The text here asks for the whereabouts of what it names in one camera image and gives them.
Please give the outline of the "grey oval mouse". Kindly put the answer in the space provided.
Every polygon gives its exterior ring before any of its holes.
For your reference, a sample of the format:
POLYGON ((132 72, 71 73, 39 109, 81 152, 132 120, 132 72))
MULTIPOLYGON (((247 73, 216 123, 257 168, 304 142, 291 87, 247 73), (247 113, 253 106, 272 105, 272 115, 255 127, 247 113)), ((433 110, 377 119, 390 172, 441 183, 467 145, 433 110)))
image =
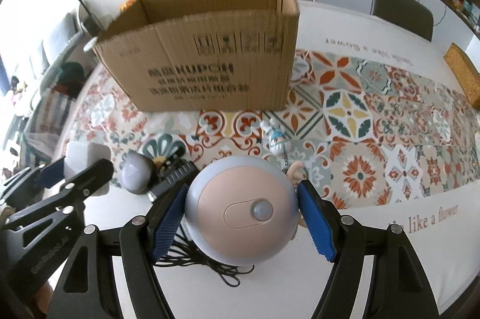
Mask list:
POLYGON ((131 194, 141 195, 148 189, 154 170, 152 159, 137 152, 129 152, 120 172, 120 184, 131 194))

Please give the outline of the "upright vacuum cleaner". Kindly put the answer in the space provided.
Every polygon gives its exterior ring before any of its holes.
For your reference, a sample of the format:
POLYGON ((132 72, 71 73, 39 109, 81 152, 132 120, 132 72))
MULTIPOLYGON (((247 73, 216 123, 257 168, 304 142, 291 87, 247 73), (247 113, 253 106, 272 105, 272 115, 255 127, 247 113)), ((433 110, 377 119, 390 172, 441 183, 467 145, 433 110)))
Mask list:
POLYGON ((90 11, 84 0, 77 1, 79 2, 77 18, 80 27, 82 27, 83 30, 88 33, 92 38, 96 38, 100 33, 103 32, 103 25, 101 24, 97 16, 95 16, 95 14, 90 11))

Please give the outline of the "brown cardboard box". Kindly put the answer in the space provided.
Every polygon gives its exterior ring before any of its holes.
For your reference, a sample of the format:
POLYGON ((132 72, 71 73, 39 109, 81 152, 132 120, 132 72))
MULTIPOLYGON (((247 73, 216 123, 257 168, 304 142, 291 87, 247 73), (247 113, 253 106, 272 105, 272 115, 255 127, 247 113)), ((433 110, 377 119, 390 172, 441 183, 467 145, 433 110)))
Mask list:
POLYGON ((94 51, 140 111, 278 111, 298 26, 297 0, 136 0, 94 51))

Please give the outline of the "grey sofa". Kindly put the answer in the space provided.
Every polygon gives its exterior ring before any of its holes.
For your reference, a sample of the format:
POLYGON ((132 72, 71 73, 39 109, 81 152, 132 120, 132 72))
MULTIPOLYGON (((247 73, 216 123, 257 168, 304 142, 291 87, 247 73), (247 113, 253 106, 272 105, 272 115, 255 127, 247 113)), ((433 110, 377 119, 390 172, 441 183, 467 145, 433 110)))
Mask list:
POLYGON ((41 79, 49 67, 80 30, 76 17, 68 12, 42 39, 15 37, 1 43, 1 94, 6 95, 16 77, 18 81, 41 79))

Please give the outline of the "small blue-haired figurine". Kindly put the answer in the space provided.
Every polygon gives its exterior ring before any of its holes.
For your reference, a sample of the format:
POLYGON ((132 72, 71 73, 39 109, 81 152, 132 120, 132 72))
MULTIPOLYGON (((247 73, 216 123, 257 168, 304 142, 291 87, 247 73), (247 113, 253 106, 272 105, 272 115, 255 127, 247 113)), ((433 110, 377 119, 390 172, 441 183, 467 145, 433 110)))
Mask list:
POLYGON ((260 128, 268 140, 267 145, 270 153, 273 156, 283 158, 285 164, 288 164, 291 141, 285 127, 279 120, 272 117, 269 120, 263 120, 260 123, 260 128))

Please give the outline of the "black power adapter with cable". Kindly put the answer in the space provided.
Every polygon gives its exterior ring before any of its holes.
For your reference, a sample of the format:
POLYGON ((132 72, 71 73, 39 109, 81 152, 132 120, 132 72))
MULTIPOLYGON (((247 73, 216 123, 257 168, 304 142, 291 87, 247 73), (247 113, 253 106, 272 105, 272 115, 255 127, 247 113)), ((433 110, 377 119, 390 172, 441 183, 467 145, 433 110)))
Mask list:
POLYGON ((186 268, 195 265, 209 268, 220 277, 226 286, 232 288, 239 287, 241 285, 239 277, 252 273, 256 267, 255 265, 246 268, 226 265, 212 259, 198 248, 185 228, 180 225, 168 254, 157 260, 154 266, 157 268, 186 268))

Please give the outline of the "round pink night light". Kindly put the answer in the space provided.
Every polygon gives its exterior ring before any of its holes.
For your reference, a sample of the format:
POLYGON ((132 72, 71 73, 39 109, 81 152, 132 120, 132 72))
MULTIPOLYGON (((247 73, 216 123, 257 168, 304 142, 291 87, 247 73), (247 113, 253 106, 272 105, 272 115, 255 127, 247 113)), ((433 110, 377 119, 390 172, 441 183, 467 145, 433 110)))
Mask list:
POLYGON ((292 181, 277 166, 252 156, 212 162, 186 196, 188 234, 204 254, 226 265, 269 260, 292 240, 298 222, 292 181))

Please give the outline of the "patterned table runner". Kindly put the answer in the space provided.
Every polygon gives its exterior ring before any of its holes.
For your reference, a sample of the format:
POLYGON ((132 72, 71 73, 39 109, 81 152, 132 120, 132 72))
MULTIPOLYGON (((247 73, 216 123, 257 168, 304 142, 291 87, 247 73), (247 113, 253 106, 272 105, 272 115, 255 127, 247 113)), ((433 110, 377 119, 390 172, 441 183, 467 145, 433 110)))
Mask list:
POLYGON ((321 196, 356 208, 442 194, 479 179, 479 124, 467 99, 402 68, 298 50, 282 111, 138 111, 100 70, 69 138, 107 145, 121 169, 130 151, 162 160, 181 150, 204 168, 255 156, 279 169, 301 161, 321 196), (276 118, 291 141, 273 156, 260 123, 276 118))

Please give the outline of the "striped cushion chair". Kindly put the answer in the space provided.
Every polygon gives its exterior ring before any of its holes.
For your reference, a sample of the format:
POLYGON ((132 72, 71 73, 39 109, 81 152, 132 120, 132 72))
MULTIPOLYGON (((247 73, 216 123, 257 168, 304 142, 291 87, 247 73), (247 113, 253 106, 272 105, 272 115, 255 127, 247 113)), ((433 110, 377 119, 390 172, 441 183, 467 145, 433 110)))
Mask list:
POLYGON ((75 98, 56 90, 45 92, 21 136, 18 170, 52 161, 64 125, 76 104, 75 98))

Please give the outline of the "dark dining chair right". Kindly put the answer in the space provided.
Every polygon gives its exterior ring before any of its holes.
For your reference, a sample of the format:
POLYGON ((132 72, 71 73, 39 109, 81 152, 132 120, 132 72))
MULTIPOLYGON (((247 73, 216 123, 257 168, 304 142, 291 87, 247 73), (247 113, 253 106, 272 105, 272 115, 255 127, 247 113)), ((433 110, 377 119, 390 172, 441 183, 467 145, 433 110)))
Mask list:
POLYGON ((370 14, 432 41, 433 14, 416 0, 372 0, 370 14))

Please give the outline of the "white battery charger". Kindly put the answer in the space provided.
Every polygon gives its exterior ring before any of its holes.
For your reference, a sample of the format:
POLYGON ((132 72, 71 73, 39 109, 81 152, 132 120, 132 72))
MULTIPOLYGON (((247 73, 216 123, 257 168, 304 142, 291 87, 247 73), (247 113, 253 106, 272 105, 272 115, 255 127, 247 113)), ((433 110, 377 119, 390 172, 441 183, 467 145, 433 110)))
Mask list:
MULTIPOLYGON (((64 180, 74 177, 100 159, 111 161, 108 146, 96 142, 70 141, 64 156, 64 180)), ((110 182, 91 196, 102 196, 109 192, 110 182)))

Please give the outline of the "black ribbed charger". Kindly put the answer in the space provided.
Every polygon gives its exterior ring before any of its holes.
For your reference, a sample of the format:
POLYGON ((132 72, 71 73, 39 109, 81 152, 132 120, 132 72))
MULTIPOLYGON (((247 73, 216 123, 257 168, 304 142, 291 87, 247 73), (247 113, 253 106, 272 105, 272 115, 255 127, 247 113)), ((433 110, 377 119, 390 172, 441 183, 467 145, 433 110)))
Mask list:
POLYGON ((190 160, 183 159, 178 154, 173 154, 166 158, 161 164, 158 174, 158 182, 148 190, 148 198, 154 203, 166 192, 180 185, 191 185, 194 178, 199 174, 199 169, 190 160))

